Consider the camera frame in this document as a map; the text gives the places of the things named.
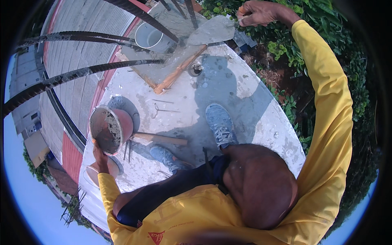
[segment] dirt ground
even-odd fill
[[[286,55],[276,61],[274,55],[269,53],[263,44],[258,44],[246,53],[240,56],[249,66],[256,65],[258,68],[256,73],[260,78],[265,79],[266,84],[271,84],[274,88],[285,90],[284,95],[293,96],[297,102],[297,112],[301,113],[314,97],[314,90],[309,77],[294,77],[297,68],[288,66],[288,58]]]

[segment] knee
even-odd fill
[[[113,215],[117,218],[118,212],[121,210],[122,207],[125,206],[129,202],[130,198],[128,192],[122,193],[118,195],[114,204],[113,204]]]

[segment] hole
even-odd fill
[[[198,64],[198,63],[192,64],[192,65],[190,66],[190,68],[188,69],[189,75],[191,75],[191,76],[193,76],[193,77],[199,76],[199,75],[201,74],[202,71],[203,71],[203,68],[202,68],[201,65]]]

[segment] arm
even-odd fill
[[[347,77],[328,44],[291,9],[272,2],[245,2],[241,26],[280,20],[292,29],[316,92],[316,125],[298,176],[298,203],[269,234],[285,243],[316,244],[339,211],[350,164],[352,100]]]
[[[127,244],[131,241],[131,235],[136,230],[134,227],[120,224],[113,215],[113,205],[118,195],[121,194],[113,176],[109,174],[107,166],[108,156],[99,148],[96,140],[93,140],[93,154],[98,164],[98,182],[101,190],[103,206],[107,214],[107,225],[110,236],[115,244]]]

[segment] shirt sleeve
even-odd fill
[[[304,20],[292,27],[315,90],[316,123],[297,178],[299,200],[270,234],[288,244],[317,244],[333,224],[346,186],[352,143],[347,77],[328,44]]]
[[[103,206],[105,207],[107,214],[107,225],[109,227],[113,243],[116,245],[130,244],[132,233],[136,230],[136,228],[120,224],[113,216],[114,202],[118,195],[121,194],[116,181],[110,174],[99,173],[98,182],[101,190]]]

